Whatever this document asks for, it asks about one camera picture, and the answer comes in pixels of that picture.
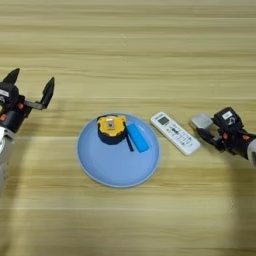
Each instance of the wood grain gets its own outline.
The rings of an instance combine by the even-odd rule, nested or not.
[[[96,184],[77,136],[108,111],[148,122],[165,111],[190,132],[197,112],[232,106],[256,130],[254,0],[2,0],[0,76],[20,67],[50,108],[19,133],[0,199],[0,255],[256,254],[256,172],[205,145],[184,157],[158,132],[155,175],[125,190]]]

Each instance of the blue bowl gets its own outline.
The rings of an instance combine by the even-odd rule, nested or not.
[[[150,126],[141,119],[128,114],[112,114],[125,115],[127,125],[136,124],[149,149],[139,153],[132,142],[134,152],[131,152],[127,140],[117,145],[104,144],[98,136],[95,118],[80,133],[77,143],[79,162],[89,177],[103,185],[116,188],[137,186],[148,180],[157,169],[161,151],[158,139]]]

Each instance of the tape measure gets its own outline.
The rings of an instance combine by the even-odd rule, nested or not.
[[[133,151],[126,128],[126,121],[126,117],[122,115],[98,117],[98,135],[101,141],[108,145],[116,145],[126,138],[130,150]]]

